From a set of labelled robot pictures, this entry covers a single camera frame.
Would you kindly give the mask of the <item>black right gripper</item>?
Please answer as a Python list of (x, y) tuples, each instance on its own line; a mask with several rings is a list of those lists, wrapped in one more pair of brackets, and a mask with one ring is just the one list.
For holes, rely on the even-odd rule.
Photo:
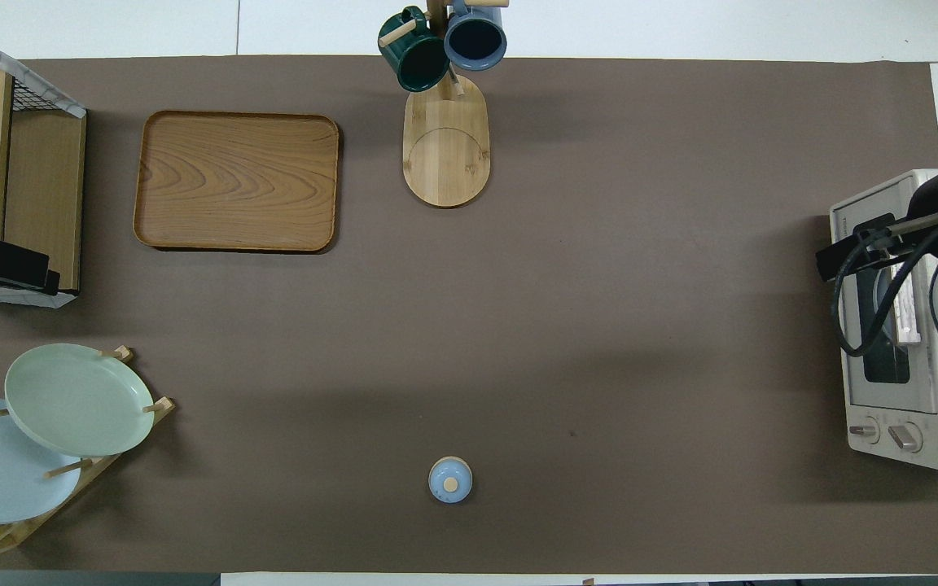
[[(924, 216), (938, 214), (938, 174), (925, 181), (913, 193), (909, 203), (909, 219), (917, 220)], [(885, 260), (881, 250), (912, 250), (914, 241), (909, 236), (893, 236), (892, 229), (907, 222), (905, 218), (893, 215), (879, 215), (853, 226), (850, 238), (842, 240), (816, 252), (815, 259), (819, 278), (831, 282), (838, 272), (848, 263), (850, 253), (857, 250), (865, 238), (872, 234), (874, 241), (857, 253), (856, 259), (849, 265), (845, 274), (855, 274)]]

